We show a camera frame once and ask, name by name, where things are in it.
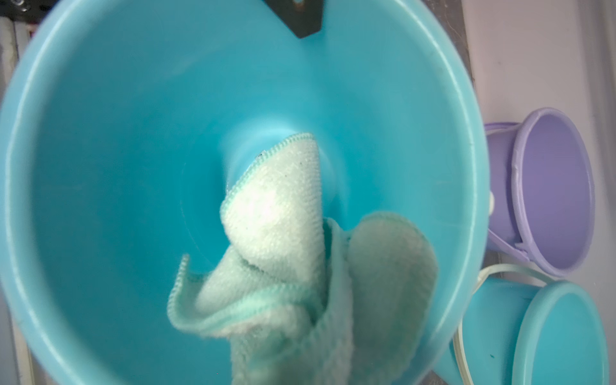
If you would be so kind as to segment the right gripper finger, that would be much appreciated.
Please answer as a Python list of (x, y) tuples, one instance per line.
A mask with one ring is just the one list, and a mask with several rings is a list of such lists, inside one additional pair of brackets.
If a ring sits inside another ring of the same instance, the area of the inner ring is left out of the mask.
[(265, 0), (265, 3), (297, 38), (304, 39), (322, 29), (323, 0)]

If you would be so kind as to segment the teal plastic bucket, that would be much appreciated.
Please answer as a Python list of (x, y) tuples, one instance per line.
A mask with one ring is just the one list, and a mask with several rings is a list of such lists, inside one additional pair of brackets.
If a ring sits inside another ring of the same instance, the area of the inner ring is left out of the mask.
[(228, 384), (229, 343), (175, 330), (181, 257), (215, 267), (226, 190), (287, 136), (319, 143), (324, 213), (414, 222), (440, 273), (423, 379), (465, 313), (487, 238), (473, 85), (419, 1), (328, 1), (297, 38), (262, 1), (62, 1), (1, 110), (1, 282), (62, 384)]
[(607, 384), (606, 335), (582, 287), (535, 269), (479, 272), (471, 303), (434, 371), (448, 384)]

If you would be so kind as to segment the light green microfiber cloth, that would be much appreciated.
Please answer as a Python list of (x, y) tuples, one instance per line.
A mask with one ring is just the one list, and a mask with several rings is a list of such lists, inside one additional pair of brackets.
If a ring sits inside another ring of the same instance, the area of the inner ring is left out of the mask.
[(226, 194), (229, 247), (204, 275), (184, 257), (173, 326), (231, 346), (235, 384), (389, 384), (415, 356), (436, 289), (433, 249), (396, 213), (346, 231), (322, 213), (319, 148), (290, 136)]

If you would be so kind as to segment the purple plastic bucket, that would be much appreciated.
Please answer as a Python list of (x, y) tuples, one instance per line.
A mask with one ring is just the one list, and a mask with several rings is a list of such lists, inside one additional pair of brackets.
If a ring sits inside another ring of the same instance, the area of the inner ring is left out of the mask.
[(566, 277), (584, 262), (595, 228), (595, 184), (578, 129), (545, 107), (484, 130), (494, 200), (488, 249)]

